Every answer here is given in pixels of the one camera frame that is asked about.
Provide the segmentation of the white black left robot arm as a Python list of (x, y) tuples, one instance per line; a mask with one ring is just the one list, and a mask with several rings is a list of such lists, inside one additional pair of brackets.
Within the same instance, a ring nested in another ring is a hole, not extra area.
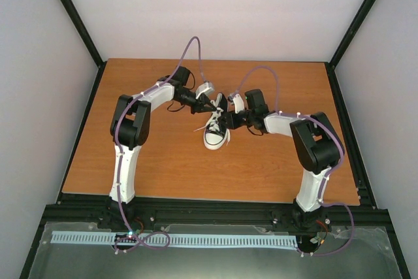
[(190, 74), (185, 67), (177, 67), (145, 91), (118, 98), (110, 126), (115, 167), (109, 207), (114, 212), (112, 219), (121, 228), (131, 227), (136, 220), (136, 212), (129, 203), (135, 197), (137, 160), (150, 133), (151, 113), (169, 101), (188, 106), (193, 114), (216, 109), (208, 98), (214, 92), (213, 83), (205, 80), (192, 91), (185, 86)]

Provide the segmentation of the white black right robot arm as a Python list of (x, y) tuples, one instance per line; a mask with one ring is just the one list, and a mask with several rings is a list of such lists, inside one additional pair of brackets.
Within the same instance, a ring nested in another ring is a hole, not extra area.
[(321, 215), (327, 182), (344, 158), (344, 149), (327, 115), (284, 114), (268, 109), (261, 90), (250, 90), (241, 98), (228, 96), (234, 109), (221, 116), (228, 129), (247, 127), (256, 135), (278, 134), (291, 137), (303, 174), (291, 210), (291, 221), (300, 230), (311, 227)]

